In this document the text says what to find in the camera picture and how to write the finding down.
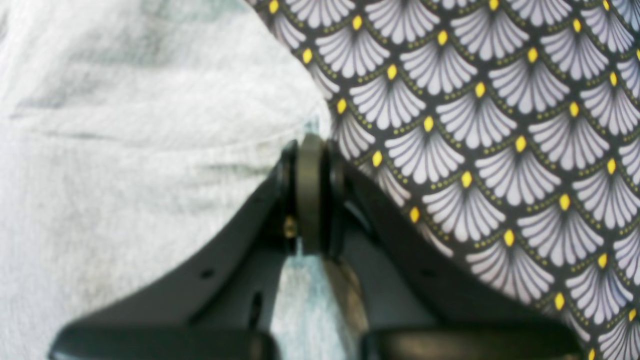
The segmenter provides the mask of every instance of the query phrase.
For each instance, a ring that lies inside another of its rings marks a hole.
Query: patterned fabric
[[[343,155],[428,241],[640,357],[640,0],[265,0]]]

